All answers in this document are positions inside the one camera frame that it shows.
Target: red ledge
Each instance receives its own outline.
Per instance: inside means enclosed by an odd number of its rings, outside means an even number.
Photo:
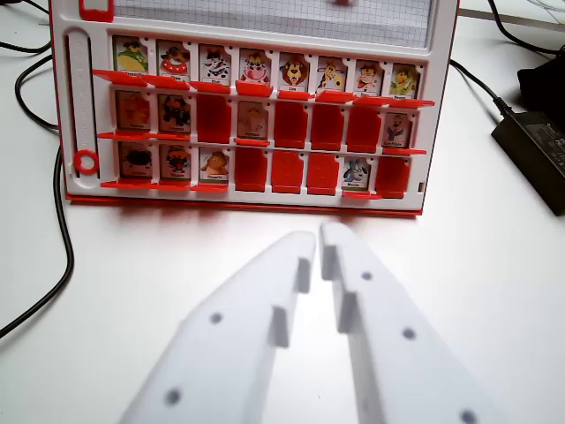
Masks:
[[[388,104],[391,108],[419,109],[428,106],[434,106],[435,102],[433,100],[390,99]]]
[[[380,192],[382,199],[403,199],[404,192]]]
[[[147,83],[141,77],[133,77],[125,72],[120,71],[104,71],[102,69],[93,69],[92,74],[97,77],[113,82],[114,84],[122,84],[125,86],[146,87]]]
[[[188,82],[177,81],[172,77],[144,75],[141,78],[157,88],[168,88],[170,90],[189,90],[191,87]]]
[[[316,102],[347,103],[357,98],[353,93],[345,93],[336,90],[324,90],[316,95]]]
[[[236,81],[236,90],[239,95],[256,95],[269,97],[273,88],[263,82]]]
[[[108,181],[106,183],[101,183],[100,187],[104,188],[128,188],[128,189],[143,189],[148,190],[153,188],[151,180],[137,180],[137,179],[122,179],[119,178],[117,181]]]
[[[397,155],[397,156],[410,156],[410,155],[425,155],[425,150],[416,150],[415,148],[382,148],[383,155]]]
[[[308,194],[322,194],[325,196],[335,196],[334,188],[308,187]]]
[[[348,199],[359,199],[363,201],[376,201],[382,199],[380,194],[370,194],[369,192],[353,192],[351,190],[343,190],[342,196]]]
[[[279,91],[276,94],[276,97],[278,99],[288,99],[288,100],[308,100],[308,99],[312,99],[314,97],[314,95],[311,95],[310,93],[304,93],[301,91]]]
[[[191,190],[194,192],[227,192],[228,185],[227,184],[198,184],[193,185]]]
[[[353,104],[367,106],[384,106],[394,100],[390,97],[380,97],[378,95],[362,95],[353,101]]]
[[[191,81],[191,86],[202,93],[218,93],[220,95],[228,95],[230,93],[229,87],[217,82]]]
[[[98,134],[98,138],[112,139],[112,140],[161,139],[161,140],[188,141],[191,139],[191,136],[188,134],[169,134],[168,132],[142,132],[142,131],[118,130],[116,132],[103,132],[101,134]]]
[[[268,140],[252,140],[252,139],[238,139],[235,138],[234,141],[239,146],[255,146],[260,148],[265,148],[269,145]]]

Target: black cable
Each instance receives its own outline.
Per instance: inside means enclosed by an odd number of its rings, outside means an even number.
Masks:
[[[473,75],[472,73],[470,73],[467,68],[465,68],[462,64],[460,64],[459,62],[456,62],[453,59],[449,59],[449,64],[451,66],[453,66],[454,68],[456,68],[460,73],[462,73],[465,77],[467,77],[469,80],[473,81],[475,84],[477,84],[479,87],[481,87],[483,90],[485,90],[488,95],[490,95],[493,98],[493,102],[494,105],[498,108],[498,110],[501,112],[501,115],[503,115],[504,117],[506,117],[507,115],[510,115],[512,113],[514,113],[514,111],[512,110],[512,108],[510,108],[506,102],[504,102],[498,95],[496,95],[496,93],[491,90],[491,88],[485,84],[483,81],[481,81],[479,78],[477,78],[475,75]]]
[[[496,26],[498,27],[498,29],[500,29],[501,33],[503,33],[509,40],[515,42],[517,45],[522,46],[525,49],[528,49],[528,50],[531,50],[531,51],[537,51],[538,53],[547,53],[548,55],[556,55],[556,56],[560,55],[561,51],[565,48],[565,45],[564,45],[559,50],[546,49],[546,48],[543,48],[543,47],[534,46],[533,44],[529,44],[528,42],[520,40],[519,38],[517,38],[514,35],[512,35],[511,33],[509,33],[506,30],[506,28],[502,25],[501,17],[498,14],[498,10],[496,9],[496,5],[494,4],[494,0],[487,0],[487,2],[491,6],[491,11],[493,11],[493,15],[494,15],[494,21],[496,22]]]
[[[50,124],[44,119],[35,115],[24,103],[21,97],[21,86],[25,82],[25,78],[31,72],[39,68],[42,64],[45,64],[51,59],[51,56],[44,57],[39,62],[32,64],[29,68],[22,72],[18,77],[15,84],[16,99],[18,99],[19,106],[24,110],[26,115],[28,115],[37,124],[44,126],[49,130],[58,129],[57,125]],[[39,299],[35,304],[27,309],[22,315],[16,318],[14,321],[10,322],[4,328],[0,329],[0,339],[8,335],[11,331],[15,330],[19,325],[28,320],[36,312],[38,312],[42,307],[44,307],[48,302],[50,302],[57,294],[59,294],[64,287],[69,283],[71,279],[72,272],[74,270],[74,252],[72,251],[72,242],[69,230],[67,228],[67,223],[64,219],[63,211],[63,200],[61,198],[61,172],[63,170],[63,154],[61,148],[56,152],[55,159],[55,169],[53,170],[53,197],[55,198],[55,210],[56,218],[59,222],[59,229],[61,230],[61,236],[63,237],[64,250],[67,256],[67,266],[64,270],[63,276],[59,279],[58,283],[41,299]]]
[[[49,11],[47,9],[44,9],[43,7],[38,5],[37,3],[32,2],[32,0],[23,0],[23,1],[26,2],[27,4],[31,4],[33,7],[37,8],[40,11],[43,11],[43,12],[45,12],[49,15]],[[51,48],[51,42],[48,42],[47,44],[45,44],[41,47],[21,47],[21,46],[16,46],[15,44],[10,44],[8,42],[0,42],[0,47],[4,48],[4,49],[8,49],[8,50],[19,51],[21,53],[39,54],[39,53],[43,53],[44,51],[49,50]]]

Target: grid paper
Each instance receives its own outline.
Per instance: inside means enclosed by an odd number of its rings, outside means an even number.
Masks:
[[[115,0],[116,16],[424,48],[432,0]]]

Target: red plastic flap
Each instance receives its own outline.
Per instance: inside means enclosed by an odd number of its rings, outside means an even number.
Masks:
[[[344,117],[339,106],[315,104],[313,106],[312,148],[316,150],[339,150],[342,146]]]
[[[302,103],[277,102],[275,105],[275,146],[304,148],[308,114]]]
[[[316,102],[347,103],[355,99],[353,93],[345,93],[337,90],[324,90],[316,95]]]
[[[188,134],[174,134],[168,132],[142,132],[142,131],[127,131],[116,130],[116,132],[102,132],[98,134],[99,139],[112,139],[112,140],[147,140],[147,139],[162,139],[162,140],[178,140],[188,141],[191,139]]]
[[[196,114],[198,141],[229,143],[231,135],[231,107],[226,99],[219,95],[197,95],[196,106],[198,111]]]
[[[418,100],[418,99],[390,99],[391,108],[403,108],[403,109],[418,109],[427,106],[434,106],[435,102],[433,100]]]
[[[300,194],[303,170],[304,161],[297,152],[275,150],[271,172],[273,193]]]
[[[375,182],[377,194],[388,199],[402,199],[408,188],[410,163],[403,157],[382,156]]]
[[[172,77],[163,77],[157,75],[143,75],[141,77],[146,82],[151,84],[152,86],[158,88],[167,88],[170,90],[188,90],[190,89],[190,85],[188,82],[185,81],[177,81]]]
[[[268,146],[268,140],[253,140],[253,139],[239,139],[235,138],[234,141],[239,146],[255,146],[265,148]]]
[[[302,91],[287,91],[287,90],[282,90],[279,91],[276,94],[276,97],[279,99],[289,99],[289,100],[308,100],[308,99],[312,99],[314,97],[314,95],[311,95],[310,93],[305,93]]]
[[[117,181],[108,181],[106,183],[101,183],[100,187],[149,190],[153,188],[153,184],[151,183],[150,179],[118,178]]]
[[[97,77],[125,86],[146,87],[147,83],[141,77],[133,77],[121,71],[105,71],[103,69],[93,69],[92,74]]]
[[[228,185],[202,183],[198,185],[193,185],[191,187],[191,190],[193,190],[194,192],[227,192]]]
[[[308,194],[335,195],[339,163],[333,155],[311,153],[306,186]]]
[[[348,199],[358,199],[361,201],[374,201],[382,199],[382,196],[380,194],[370,194],[368,191],[354,192],[352,190],[343,190],[342,197],[346,197]]]
[[[256,95],[269,97],[273,88],[263,82],[236,81],[236,90],[239,95]]]
[[[347,129],[347,151],[375,153],[379,142],[380,118],[375,108],[354,106]]]
[[[366,105],[366,106],[383,106],[390,104],[394,100],[390,97],[380,97],[377,95],[362,95],[353,101],[353,104]]]
[[[398,156],[425,155],[426,151],[415,148],[382,148],[382,154]]]
[[[229,87],[217,82],[191,81],[191,86],[202,93],[218,93],[221,95],[228,95],[230,93]]]
[[[259,148],[237,148],[236,190],[264,192],[267,181],[267,158]]]
[[[108,0],[108,10],[86,9],[85,0],[79,0],[79,13],[83,20],[95,22],[111,22],[114,20],[114,0]]]

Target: white table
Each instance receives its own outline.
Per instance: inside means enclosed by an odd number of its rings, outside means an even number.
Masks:
[[[5,20],[0,39],[40,45],[48,29],[23,26],[30,21]],[[561,45],[560,33],[508,28]],[[467,18],[453,57],[512,104],[516,71],[543,61],[505,42],[493,22]],[[50,189],[57,138],[25,117],[12,93],[33,61],[0,52],[0,325],[50,289],[65,264]],[[56,122],[50,72],[24,95]],[[496,115],[486,95],[449,72],[417,219],[65,204],[76,269],[51,307],[0,342],[0,423],[117,422],[193,307],[283,234],[330,220],[367,240],[509,423],[562,423],[565,219],[490,137]],[[316,269],[291,348],[277,354],[264,423],[357,422],[348,346],[334,322],[330,284]]]

